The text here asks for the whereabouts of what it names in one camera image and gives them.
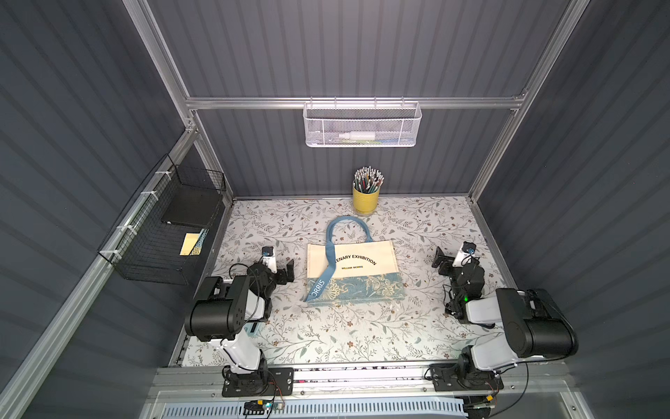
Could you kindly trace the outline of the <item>cream and blue canvas tote bag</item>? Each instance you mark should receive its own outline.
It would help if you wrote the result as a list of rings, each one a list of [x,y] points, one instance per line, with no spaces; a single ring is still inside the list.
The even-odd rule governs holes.
[[[365,241],[335,244],[341,223],[355,223]],[[339,216],[329,223],[323,245],[307,249],[307,292],[304,302],[318,305],[359,304],[402,300],[403,280],[391,241],[374,241],[367,224],[355,216]]]

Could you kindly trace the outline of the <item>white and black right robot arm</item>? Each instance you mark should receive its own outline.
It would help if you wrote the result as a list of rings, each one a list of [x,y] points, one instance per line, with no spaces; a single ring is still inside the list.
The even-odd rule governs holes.
[[[448,278],[446,314],[462,324],[502,328],[500,335],[464,347],[455,362],[432,366],[430,374],[436,382],[455,380],[472,388],[499,377],[507,368],[562,361],[578,352],[574,328],[546,290],[498,288],[485,297],[485,270],[475,244],[464,242],[454,257],[441,248],[435,252],[432,267]]]

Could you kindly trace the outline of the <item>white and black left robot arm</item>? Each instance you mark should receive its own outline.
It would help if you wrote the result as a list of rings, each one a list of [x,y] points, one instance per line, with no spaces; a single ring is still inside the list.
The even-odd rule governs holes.
[[[230,283],[210,276],[198,287],[192,306],[187,312],[184,329],[195,337],[223,352],[229,360],[224,367],[226,377],[265,379],[267,361],[245,331],[249,323],[268,321],[272,311],[271,295],[278,286],[295,280],[295,263],[272,270],[262,262],[246,267]]]

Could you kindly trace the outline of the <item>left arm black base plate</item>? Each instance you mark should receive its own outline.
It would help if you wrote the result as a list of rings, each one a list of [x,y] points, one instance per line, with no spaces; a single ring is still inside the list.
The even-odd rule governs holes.
[[[293,368],[267,368],[245,374],[235,374],[229,366],[223,368],[222,397],[290,396],[294,384]]]

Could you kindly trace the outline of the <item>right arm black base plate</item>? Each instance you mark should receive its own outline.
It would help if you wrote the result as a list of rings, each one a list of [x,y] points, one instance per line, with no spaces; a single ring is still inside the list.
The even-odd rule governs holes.
[[[459,364],[434,363],[427,369],[427,379],[434,385],[437,392],[446,391],[491,391],[504,389],[499,375],[491,371],[481,371],[474,367]]]

